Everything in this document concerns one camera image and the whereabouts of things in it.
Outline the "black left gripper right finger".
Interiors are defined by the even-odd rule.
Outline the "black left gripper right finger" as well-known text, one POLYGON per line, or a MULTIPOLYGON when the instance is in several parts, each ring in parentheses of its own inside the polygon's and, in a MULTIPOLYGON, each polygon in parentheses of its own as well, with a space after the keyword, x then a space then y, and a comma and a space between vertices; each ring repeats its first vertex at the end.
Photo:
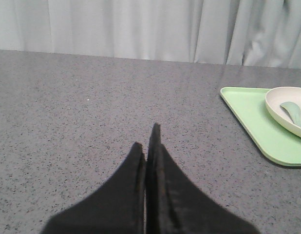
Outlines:
POLYGON ((192 183, 161 143, 155 123, 146 167, 149 234, 257 234, 250 222, 217 204, 192 183))

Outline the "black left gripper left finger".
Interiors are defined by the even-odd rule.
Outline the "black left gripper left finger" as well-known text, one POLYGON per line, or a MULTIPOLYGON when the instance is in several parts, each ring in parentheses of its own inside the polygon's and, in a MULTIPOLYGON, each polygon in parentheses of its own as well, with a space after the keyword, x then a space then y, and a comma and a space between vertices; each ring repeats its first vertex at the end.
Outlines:
POLYGON ((146 161, 134 143, 117 171, 94 193, 51 217, 43 234, 142 234, 146 161))

